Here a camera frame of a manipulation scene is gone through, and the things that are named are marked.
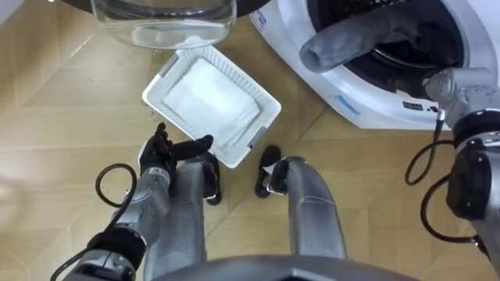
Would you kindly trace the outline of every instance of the wooden floor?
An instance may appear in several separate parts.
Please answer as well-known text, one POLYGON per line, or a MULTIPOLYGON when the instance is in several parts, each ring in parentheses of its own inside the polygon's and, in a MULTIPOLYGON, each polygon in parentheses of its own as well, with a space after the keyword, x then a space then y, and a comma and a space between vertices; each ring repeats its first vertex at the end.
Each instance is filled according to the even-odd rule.
MULTIPOLYGON (((48 280, 109 221, 114 210, 95 195, 95 177, 114 162, 135 165, 161 120, 142 105, 141 92, 170 53, 118 43, 89 15, 42 0, 28 0, 0 26, 0 38, 0 280, 48 280)), ((223 169, 224 199, 205 207, 209 258, 289 252, 287 198, 252 192, 260 154, 277 144, 324 176, 353 260, 428 281, 494 279, 474 246, 443 244, 419 221, 422 196, 449 171, 453 151, 439 151, 430 177, 407 187, 406 165, 430 133, 357 129, 326 107, 248 19, 217 48, 283 111, 240 166, 223 169)), ((114 173, 105 192, 119 200, 128 184, 114 173)), ((447 234, 470 233, 445 206, 444 191, 431 203, 431 222, 447 234)))

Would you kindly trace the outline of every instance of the white appliance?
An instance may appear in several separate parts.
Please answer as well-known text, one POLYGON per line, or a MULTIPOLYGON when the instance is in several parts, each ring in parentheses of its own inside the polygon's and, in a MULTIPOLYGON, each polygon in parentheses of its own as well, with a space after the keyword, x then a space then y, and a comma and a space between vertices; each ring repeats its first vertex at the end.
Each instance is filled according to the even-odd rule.
MULTIPOLYGON (((309 1, 273 0, 250 15, 255 27, 277 54, 328 105, 360 128, 432 130, 434 102, 390 92, 360 78, 345 66, 325 73, 307 70, 300 47, 317 32, 309 1)), ((464 67, 487 67, 498 75, 500 58, 500 2, 441 0, 456 23, 463 46, 464 67)))
POLYGON ((0 24, 4 23, 12 15, 24 0, 1 0, 0 1, 0 24))

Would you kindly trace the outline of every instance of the washing machine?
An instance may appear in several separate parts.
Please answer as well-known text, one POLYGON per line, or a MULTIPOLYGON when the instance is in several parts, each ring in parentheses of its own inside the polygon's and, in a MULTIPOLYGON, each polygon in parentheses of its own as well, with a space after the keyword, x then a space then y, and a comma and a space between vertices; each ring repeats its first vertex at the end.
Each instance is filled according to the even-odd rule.
MULTIPOLYGON (((436 69, 418 55, 401 57, 391 53, 391 46, 381 45, 325 73, 309 71, 299 58, 299 50, 308 39, 338 22, 339 2, 369 2, 380 6, 386 1, 273 0, 253 12, 250 19, 270 47, 351 123, 363 129, 433 130, 438 105, 402 86, 405 83, 401 77, 406 79, 412 73, 436 69)), ((460 60, 451 67, 485 67, 498 76, 499 1, 407 1, 424 3, 425 9, 453 40, 453 51, 459 54, 460 60)))

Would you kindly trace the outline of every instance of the black wire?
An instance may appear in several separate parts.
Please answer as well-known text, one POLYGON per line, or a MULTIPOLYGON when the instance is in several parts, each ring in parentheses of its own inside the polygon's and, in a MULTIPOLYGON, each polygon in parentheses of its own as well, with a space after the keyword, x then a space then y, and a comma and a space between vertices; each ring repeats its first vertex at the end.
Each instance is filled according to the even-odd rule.
POLYGON ((448 182, 450 175, 443 176, 439 181, 433 184, 429 190, 423 196, 422 204, 420 206, 420 220, 422 221, 423 227, 432 235, 433 237, 438 238, 441 241, 449 242, 449 243, 457 243, 457 244, 468 244, 473 243, 473 237, 450 237, 443 235, 436 231, 427 220, 427 207, 429 206, 429 201, 434 195, 434 193, 442 187, 445 183, 448 182))
POLYGON ((439 135, 441 134, 441 131, 443 129, 443 125, 444 124, 445 124, 445 121, 442 121, 442 120, 438 120, 436 122, 436 128, 434 129, 434 136, 432 138, 432 144, 427 145, 426 148, 424 148, 421 151, 419 151, 419 153, 417 153, 415 155, 415 157, 412 159, 412 161, 409 163, 408 169, 406 170, 406 174, 405 174, 405 182, 406 182, 406 184, 408 184, 410 186, 414 186, 414 185, 420 183, 423 179, 425 179, 425 177, 427 176, 427 174, 429 174, 430 168, 432 167, 432 164, 434 163, 434 156, 436 155, 436 146, 437 145, 433 145, 433 144, 436 144, 438 142, 439 135), (415 168, 416 162, 429 149, 430 149, 429 160, 427 161, 427 165, 426 165, 424 171, 416 179, 411 180, 409 177, 410 177, 410 175, 411 175, 411 173, 413 171, 413 168, 415 168))
MULTIPOLYGON (((120 208, 118 210, 118 212, 114 215, 113 219, 111 220, 111 222, 109 222, 108 226, 104 229, 104 231, 102 233, 107 233, 109 231, 111 231, 111 229, 116 225, 116 222, 118 222, 118 220, 121 218, 121 216, 123 215, 123 213, 127 210, 127 207, 128 205, 132 202, 132 198, 134 196, 134 193, 135 193, 135 190, 137 188, 137 183, 138 183, 138 177, 134 171, 134 168, 130 167, 130 165, 128 164, 123 164, 123 163, 116 163, 116 164, 112 164, 112 165, 109 165, 107 166, 106 168, 104 168, 97 176, 97 178, 95 179, 95 192, 97 193, 97 195, 99 196, 99 198, 101 198, 101 200, 103 200, 106 204, 110 205, 110 206, 113 206, 115 208, 120 208), (129 190, 129 193, 127 195, 127 197, 125 198, 125 201, 122 203, 122 204, 117 204, 113 201, 110 201, 103 193, 102 193, 102 189, 101 189, 101 182, 102 182, 102 179, 104 178, 104 176, 109 173, 111 170, 114 170, 114 169, 119 169, 119 168, 122 168, 122 169, 125 169, 127 170, 129 173, 130 173, 130 177, 132 179, 132 184, 131 184, 131 187, 130 187, 130 190, 129 190)), ((70 258, 68 261, 66 261, 65 263, 63 263, 61 266, 59 266, 55 271, 54 273, 52 274, 51 278, 50 278, 50 281, 56 281, 57 280, 57 277, 63 273, 67 268, 69 268, 73 263, 77 262, 79 259, 81 259, 81 257, 84 256, 84 254, 86 254, 90 249, 89 248, 85 248, 83 249, 82 251, 80 251, 78 254, 75 254, 72 258, 70 258)))
MULTIPOLYGON (((418 151, 416 155, 413 157, 412 161, 409 163, 405 174, 405 182, 408 185, 412 186, 418 184, 429 174, 430 167, 434 162, 436 147, 438 147, 439 145, 455 145, 453 140, 438 140, 439 135, 441 134, 443 124, 444 122, 441 120, 438 120, 436 122, 436 130, 434 131, 433 142, 431 144, 426 145, 424 148, 418 151), (426 154, 428 151, 430 151, 429 161, 427 162, 425 170, 414 181, 409 180, 409 175, 412 173, 415 164, 419 161, 422 155, 426 154)), ((423 196, 422 204, 420 206, 420 220, 422 221, 423 227, 425 227, 425 229, 430 233, 430 235, 432 235, 435 238, 438 238, 441 241, 449 243, 458 243, 458 244, 474 243, 475 242, 474 237, 450 237, 439 233, 430 225, 429 220, 427 219, 427 207, 429 206, 430 199, 432 198, 436 190, 439 189, 439 187, 443 186, 445 183, 448 182, 449 177, 450 177, 449 174, 444 176, 435 184, 433 184, 429 188, 429 190, 425 193, 425 195, 423 196)))

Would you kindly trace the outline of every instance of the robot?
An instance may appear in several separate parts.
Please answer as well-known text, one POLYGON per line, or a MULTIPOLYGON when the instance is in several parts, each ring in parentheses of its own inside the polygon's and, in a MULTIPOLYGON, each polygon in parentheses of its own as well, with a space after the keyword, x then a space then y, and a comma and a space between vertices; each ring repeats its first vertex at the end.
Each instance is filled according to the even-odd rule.
MULTIPOLYGON (((424 197, 423 224, 438 239, 476 244, 500 276, 497 81, 488 69, 446 69, 432 76, 423 89, 438 102, 440 111, 434 142, 417 154, 412 164, 428 150, 433 158, 440 144, 455 146, 452 171, 424 197), (454 140, 438 140, 444 123, 452 128, 454 140), (457 217, 470 221, 477 231, 475 237, 447 237, 427 222, 427 202, 447 181, 447 205, 457 217)), ((173 144, 165 125, 160 124, 141 153, 139 178, 125 164, 104 169, 96 180, 96 190, 118 211, 105 230, 62 265, 51 281, 75 262, 76 267, 65 281, 133 281, 143 259, 148 281, 413 280, 348 261, 337 209, 324 180, 303 158, 281 158, 277 148, 269 148, 262 157, 261 168, 265 169, 259 175, 255 193, 259 197, 270 193, 288 195, 291 255, 206 261, 202 200, 217 205, 221 198, 219 167, 207 153, 212 142, 213 138, 206 136, 173 144), (187 161, 177 167, 182 160, 187 161), (102 177, 115 168, 126 169, 132 176, 132 186, 121 204, 111 202, 100 191, 102 177)))

